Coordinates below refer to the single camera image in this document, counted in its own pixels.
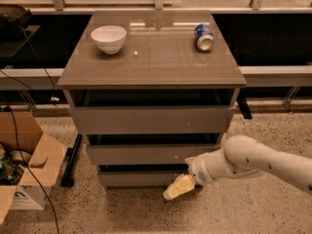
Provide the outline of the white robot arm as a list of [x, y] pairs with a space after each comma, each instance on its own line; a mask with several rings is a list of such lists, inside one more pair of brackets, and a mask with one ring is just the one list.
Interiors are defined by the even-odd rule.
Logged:
[[232, 136], [222, 148], [185, 159], [188, 174], [182, 174], [165, 190], [167, 200], [185, 194], [196, 185], [222, 178], [252, 178], [263, 172], [312, 194], [312, 160], [272, 149], [248, 136]]

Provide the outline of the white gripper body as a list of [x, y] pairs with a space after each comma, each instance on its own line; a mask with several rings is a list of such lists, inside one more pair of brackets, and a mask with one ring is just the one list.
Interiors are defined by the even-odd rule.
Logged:
[[194, 157], [195, 160], [188, 166], [188, 172], [199, 185], [206, 185], [235, 175], [235, 166], [227, 160], [223, 149]]

